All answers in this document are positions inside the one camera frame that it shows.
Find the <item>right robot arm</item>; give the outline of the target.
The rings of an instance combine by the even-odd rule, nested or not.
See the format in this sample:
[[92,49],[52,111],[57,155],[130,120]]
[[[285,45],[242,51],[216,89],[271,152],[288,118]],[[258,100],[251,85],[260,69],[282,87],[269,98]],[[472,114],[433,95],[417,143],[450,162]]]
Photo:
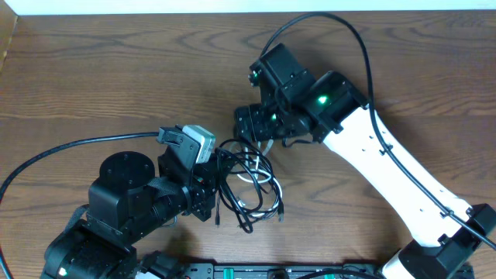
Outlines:
[[311,135],[357,169],[399,214],[412,241],[382,268],[386,278],[452,278],[495,227],[495,211],[439,183],[389,132],[338,72],[314,77],[278,44],[250,66],[258,104],[235,111],[249,141],[292,144]]

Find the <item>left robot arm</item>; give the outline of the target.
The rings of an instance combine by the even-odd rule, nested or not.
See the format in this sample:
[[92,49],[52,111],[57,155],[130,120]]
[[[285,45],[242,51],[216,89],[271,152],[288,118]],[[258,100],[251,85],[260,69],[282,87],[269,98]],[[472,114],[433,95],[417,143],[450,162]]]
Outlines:
[[215,136],[201,126],[161,128],[156,162],[125,151],[104,160],[65,230],[47,247],[43,278],[131,278],[133,244],[180,214],[211,218],[219,172]]

